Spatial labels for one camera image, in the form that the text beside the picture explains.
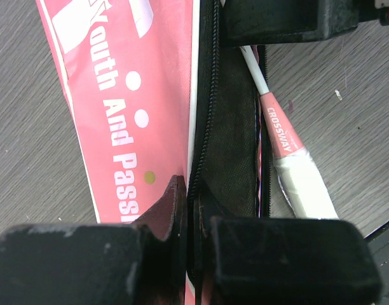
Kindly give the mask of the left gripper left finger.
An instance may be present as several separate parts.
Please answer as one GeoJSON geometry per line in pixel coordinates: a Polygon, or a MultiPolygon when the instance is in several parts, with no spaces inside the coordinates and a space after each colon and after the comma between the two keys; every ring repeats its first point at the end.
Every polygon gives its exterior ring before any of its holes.
{"type": "Polygon", "coordinates": [[[135,304],[184,304],[187,203],[184,177],[171,177],[161,198],[133,222],[141,231],[142,263],[135,304]]]}

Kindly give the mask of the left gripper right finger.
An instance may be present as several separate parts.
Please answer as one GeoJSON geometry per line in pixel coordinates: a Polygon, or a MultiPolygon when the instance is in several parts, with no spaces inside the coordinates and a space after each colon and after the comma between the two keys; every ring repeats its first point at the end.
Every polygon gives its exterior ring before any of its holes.
{"type": "Polygon", "coordinates": [[[193,199],[191,277],[196,304],[242,303],[242,218],[201,183],[193,199]]]}

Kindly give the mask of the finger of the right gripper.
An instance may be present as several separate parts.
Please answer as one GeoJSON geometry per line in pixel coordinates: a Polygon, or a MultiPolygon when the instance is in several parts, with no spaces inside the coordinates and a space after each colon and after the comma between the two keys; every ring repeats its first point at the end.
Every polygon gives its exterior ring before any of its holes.
{"type": "Polygon", "coordinates": [[[354,31],[359,2],[352,0],[239,0],[222,8],[224,46],[325,41],[354,31]]]}

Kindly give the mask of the pink racket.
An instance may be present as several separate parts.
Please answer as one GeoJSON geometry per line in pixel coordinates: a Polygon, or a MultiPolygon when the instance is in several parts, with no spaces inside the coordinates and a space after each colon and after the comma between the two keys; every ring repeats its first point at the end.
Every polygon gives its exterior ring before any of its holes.
{"type": "Polygon", "coordinates": [[[280,103],[270,90],[257,48],[238,43],[259,94],[271,142],[278,184],[294,215],[301,219],[338,219],[327,186],[280,103]]]}

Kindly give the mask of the pink racket bag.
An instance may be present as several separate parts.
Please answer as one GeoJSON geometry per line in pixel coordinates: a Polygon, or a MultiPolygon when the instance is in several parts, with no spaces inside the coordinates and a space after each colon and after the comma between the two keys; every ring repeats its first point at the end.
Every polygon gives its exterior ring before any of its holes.
{"type": "Polygon", "coordinates": [[[135,304],[142,263],[133,224],[172,176],[186,185],[184,304],[191,277],[193,199],[201,183],[236,217],[262,217],[261,113],[238,48],[223,48],[219,1],[38,1],[75,126],[106,251],[121,286],[106,304],[135,304]]]}

